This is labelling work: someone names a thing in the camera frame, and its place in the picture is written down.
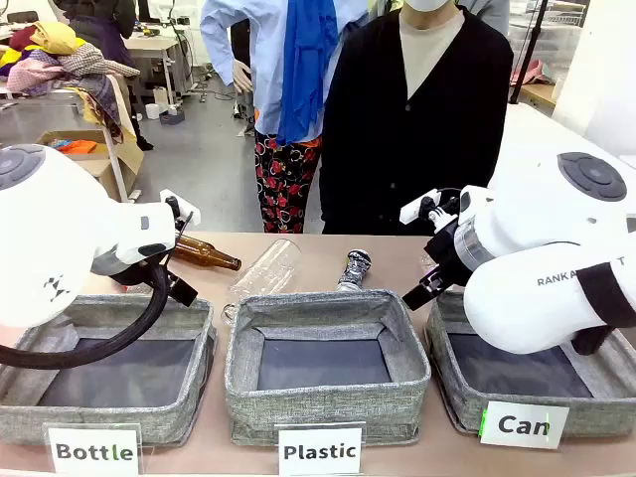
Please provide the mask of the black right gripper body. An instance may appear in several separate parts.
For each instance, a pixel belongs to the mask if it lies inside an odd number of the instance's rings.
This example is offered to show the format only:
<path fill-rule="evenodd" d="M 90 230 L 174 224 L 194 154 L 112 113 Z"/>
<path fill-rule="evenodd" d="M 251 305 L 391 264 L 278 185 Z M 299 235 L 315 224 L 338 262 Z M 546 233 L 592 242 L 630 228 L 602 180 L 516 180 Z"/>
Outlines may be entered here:
<path fill-rule="evenodd" d="M 447 289 L 453 285 L 465 287 L 477 268 L 476 236 L 473 221 L 462 225 L 454 219 L 444 226 L 424 250 L 435 267 L 422 279 L 426 289 Z"/>

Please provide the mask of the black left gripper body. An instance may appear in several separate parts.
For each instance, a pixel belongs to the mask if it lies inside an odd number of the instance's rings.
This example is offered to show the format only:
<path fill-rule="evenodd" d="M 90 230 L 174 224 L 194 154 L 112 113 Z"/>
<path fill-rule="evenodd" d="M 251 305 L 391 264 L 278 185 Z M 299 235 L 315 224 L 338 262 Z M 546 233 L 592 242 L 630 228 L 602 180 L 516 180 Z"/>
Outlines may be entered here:
<path fill-rule="evenodd" d="M 168 271 L 162 264 L 166 251 L 143 257 L 141 261 L 127 264 L 118 260 L 113 252 L 96 257 L 91 265 L 91 272 L 108 276 L 124 286 L 145 283 L 162 298 L 167 298 L 170 291 Z"/>

